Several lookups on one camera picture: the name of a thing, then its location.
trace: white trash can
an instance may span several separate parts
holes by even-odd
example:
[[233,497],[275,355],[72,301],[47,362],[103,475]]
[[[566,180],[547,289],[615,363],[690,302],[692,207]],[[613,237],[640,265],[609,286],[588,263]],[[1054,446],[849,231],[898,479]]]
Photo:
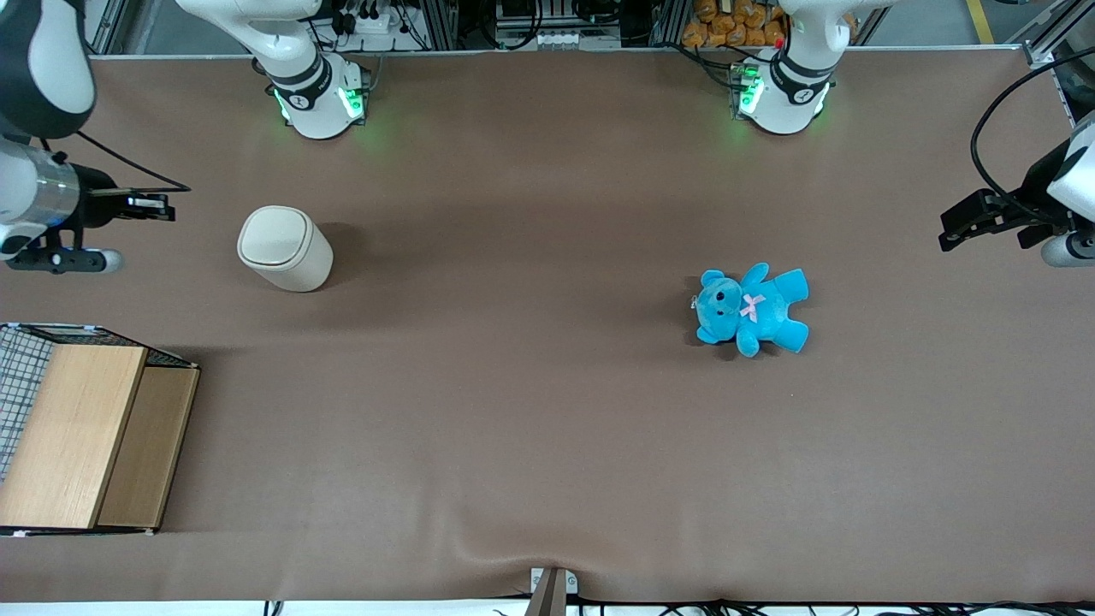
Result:
[[303,211],[284,205],[260,207],[247,216],[235,244],[240,260],[275,284],[314,290],[327,279],[334,252]]

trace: black wire grid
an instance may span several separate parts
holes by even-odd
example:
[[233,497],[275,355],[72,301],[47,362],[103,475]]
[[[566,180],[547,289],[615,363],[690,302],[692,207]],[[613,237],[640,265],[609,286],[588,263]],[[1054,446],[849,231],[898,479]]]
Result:
[[0,484],[8,477],[53,352],[49,340],[0,327]]

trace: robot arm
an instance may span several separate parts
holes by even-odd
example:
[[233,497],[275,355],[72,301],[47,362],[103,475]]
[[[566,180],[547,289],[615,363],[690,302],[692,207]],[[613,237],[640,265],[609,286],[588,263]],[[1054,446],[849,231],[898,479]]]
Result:
[[0,115],[46,139],[76,132],[95,106],[83,0],[0,0]]
[[[67,137],[95,105],[83,50],[83,0],[0,0],[0,115],[19,135]],[[115,218],[173,220],[163,195],[118,188],[105,173],[0,137],[0,260],[18,269],[110,271],[112,249],[83,246],[83,230]],[[70,245],[60,232],[72,234]]]
[[1054,267],[1095,265],[1095,113],[1069,140],[1027,171],[1023,184],[1004,198],[981,188],[944,212],[940,247],[949,252],[964,241],[1019,228],[1019,246],[1041,246]]
[[267,77],[281,115],[310,139],[327,139],[365,119],[367,73],[337,54],[324,54],[298,20],[322,0],[176,0],[246,47]]
[[806,128],[821,112],[829,82],[851,39],[844,14],[880,9],[898,0],[781,0],[791,28],[781,49],[748,59],[747,82],[736,95],[740,116],[777,135]]

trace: blue teddy bear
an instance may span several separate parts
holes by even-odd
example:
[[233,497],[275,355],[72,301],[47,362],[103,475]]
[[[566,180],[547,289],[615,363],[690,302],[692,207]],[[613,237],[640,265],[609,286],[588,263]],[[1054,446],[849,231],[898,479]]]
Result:
[[738,351],[752,358],[761,341],[798,353],[810,328],[787,317],[787,307],[809,297],[810,287],[802,269],[764,281],[768,263],[753,265],[739,284],[718,269],[700,276],[703,290],[693,300],[700,329],[695,335],[707,345],[737,338]]

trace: snack package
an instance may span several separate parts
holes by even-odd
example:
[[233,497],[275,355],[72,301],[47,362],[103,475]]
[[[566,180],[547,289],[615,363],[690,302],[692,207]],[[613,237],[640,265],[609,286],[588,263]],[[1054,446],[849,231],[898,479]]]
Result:
[[685,47],[703,47],[707,40],[707,24],[690,22],[684,26],[684,34],[681,35],[681,45]]
[[764,46],[764,31],[759,27],[746,28],[746,46],[747,47],[763,47]]
[[848,22],[848,27],[852,30],[851,38],[855,40],[855,37],[860,35],[860,22],[855,19],[852,13],[844,13],[844,21]]
[[764,25],[766,13],[763,4],[753,4],[751,0],[737,0],[734,3],[734,21],[746,24],[746,27]]
[[784,39],[783,26],[780,22],[772,21],[764,24],[764,44],[775,47],[776,43]]
[[712,34],[727,34],[734,30],[734,15],[727,15],[726,13],[719,13],[718,16],[711,20],[711,33]]
[[693,0],[692,10],[700,21],[711,23],[718,15],[718,3],[715,0]]
[[734,30],[726,33],[727,45],[745,45],[745,43],[746,43],[746,26],[738,24],[734,26]]

